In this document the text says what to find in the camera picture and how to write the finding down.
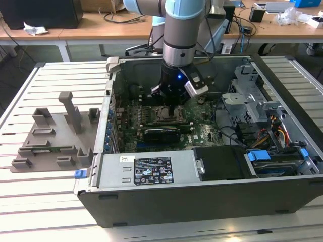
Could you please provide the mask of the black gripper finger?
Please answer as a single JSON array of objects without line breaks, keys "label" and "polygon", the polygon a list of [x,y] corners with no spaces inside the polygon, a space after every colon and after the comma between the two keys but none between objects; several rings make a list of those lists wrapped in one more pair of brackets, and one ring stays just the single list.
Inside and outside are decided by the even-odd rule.
[{"label": "black gripper finger", "polygon": [[151,90],[152,97],[156,100],[157,103],[160,105],[168,106],[168,115],[169,117],[174,116],[175,110],[175,101],[174,97],[169,91],[167,86],[157,85],[156,87],[152,88]]}]

